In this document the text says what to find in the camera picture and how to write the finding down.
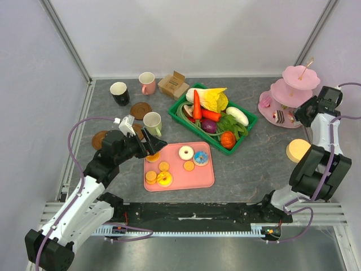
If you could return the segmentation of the pink macaron cake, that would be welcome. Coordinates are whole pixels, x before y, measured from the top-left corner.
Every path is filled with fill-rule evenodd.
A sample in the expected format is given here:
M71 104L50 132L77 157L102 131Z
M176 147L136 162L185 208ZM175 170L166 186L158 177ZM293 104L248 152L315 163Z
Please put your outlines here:
M272 102L272 98L270 96L264 96L262 100L259 102L261 108L269 108Z

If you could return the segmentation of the chocolate cake slice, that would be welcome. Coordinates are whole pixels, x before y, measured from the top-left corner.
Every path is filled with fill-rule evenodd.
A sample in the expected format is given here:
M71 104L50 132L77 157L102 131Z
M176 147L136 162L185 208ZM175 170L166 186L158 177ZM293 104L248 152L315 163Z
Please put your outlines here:
M284 112L282 110L276 110L273 113L273 119L277 124L283 124L285 122Z

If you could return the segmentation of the red striped cake slice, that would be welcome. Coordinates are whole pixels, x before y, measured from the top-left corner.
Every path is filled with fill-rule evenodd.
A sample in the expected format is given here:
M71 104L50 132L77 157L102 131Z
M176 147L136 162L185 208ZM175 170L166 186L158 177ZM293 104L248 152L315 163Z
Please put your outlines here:
M288 116L289 121L290 121L294 126L296 126L296 125L297 125L297 120L296 120L293 112L292 112L292 111L289 111L288 114L287 114L287 116Z

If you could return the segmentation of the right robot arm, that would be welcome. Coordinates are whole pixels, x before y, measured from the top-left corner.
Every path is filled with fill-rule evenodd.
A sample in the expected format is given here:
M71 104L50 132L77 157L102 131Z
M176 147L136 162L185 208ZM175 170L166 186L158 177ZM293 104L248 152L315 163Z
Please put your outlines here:
M258 208L264 222L290 215L298 202L330 199L348 173L352 161L345 157L338 142L338 127L343 93L339 87L323 86L299 106L294 114L298 121L312 130L312 145L294 168L289 184L266 194Z

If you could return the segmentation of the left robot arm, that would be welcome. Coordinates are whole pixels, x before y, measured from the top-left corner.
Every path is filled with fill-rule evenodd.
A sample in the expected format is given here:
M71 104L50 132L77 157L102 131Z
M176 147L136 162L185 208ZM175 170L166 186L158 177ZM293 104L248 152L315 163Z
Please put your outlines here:
M105 222L120 221L123 200L105 189L119 174L120 164L158 153L167 142L151 135L145 128L137 135L111 130L102 147L82 173L77 188L61 209L40 229L25 236L28 260L44 270L68 270L76 251Z

